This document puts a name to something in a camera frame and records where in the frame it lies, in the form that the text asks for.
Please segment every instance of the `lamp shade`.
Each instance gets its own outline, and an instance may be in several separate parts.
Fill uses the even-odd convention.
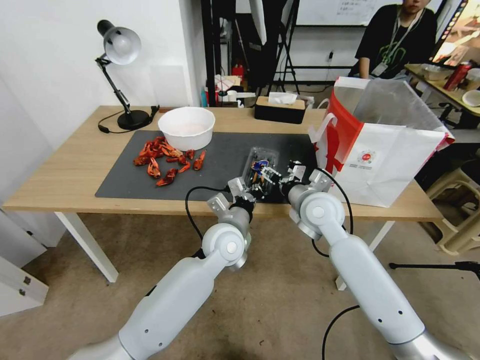
[[[108,20],[100,20],[97,29],[103,36],[105,54],[112,63],[126,65],[137,58],[142,42],[135,31],[116,27]]]

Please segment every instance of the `tissue box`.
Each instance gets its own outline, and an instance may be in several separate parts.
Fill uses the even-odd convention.
[[[295,100],[293,104],[271,104],[267,96],[259,96],[255,104],[255,119],[280,123],[301,124],[305,114],[305,102]]]

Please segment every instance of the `id badge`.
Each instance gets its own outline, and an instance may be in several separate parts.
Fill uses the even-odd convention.
[[[377,66],[375,66],[375,68],[372,70],[371,74],[376,76],[376,77],[379,77],[380,75],[382,75],[385,72],[385,70],[387,70],[388,67],[389,66],[382,61]]]

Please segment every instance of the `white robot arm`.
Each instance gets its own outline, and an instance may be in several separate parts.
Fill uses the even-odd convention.
[[[280,187],[292,208],[290,217],[310,238],[324,236],[330,245],[333,265],[343,277],[368,320],[380,331],[397,359],[467,360],[459,350],[432,337],[402,291],[391,279],[368,246],[348,234],[342,224],[341,202],[323,192],[329,179],[314,170],[309,184],[266,168],[264,177]],[[208,201],[218,224],[205,233],[205,259],[179,261],[140,301],[130,319],[112,338],[88,345],[70,360],[146,360],[165,349],[177,336],[214,288],[214,279],[224,269],[236,270],[246,261],[250,244],[249,224],[255,190],[241,178],[228,183],[235,203],[230,206],[222,194]]]
[[[292,205],[290,217],[310,238],[317,240],[324,236],[330,245],[330,260],[395,357],[399,360],[470,359],[427,332],[407,298],[367,244],[342,228],[345,211],[341,202],[333,195],[321,192],[329,185],[329,178],[316,169],[309,180],[308,185],[295,181],[280,185]]]
[[[254,201],[248,193],[243,197]],[[118,334],[85,346],[69,359],[146,360],[165,349],[209,298],[217,275],[245,263],[254,203],[244,198],[239,197],[234,206],[222,194],[210,199],[219,223],[203,236],[205,258],[180,260],[142,298]]]

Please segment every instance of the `paper bag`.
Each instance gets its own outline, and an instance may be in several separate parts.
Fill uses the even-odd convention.
[[[409,85],[339,77],[325,117],[309,129],[317,164],[351,203],[389,207],[436,150],[454,141]],[[336,186],[330,193],[344,201]]]

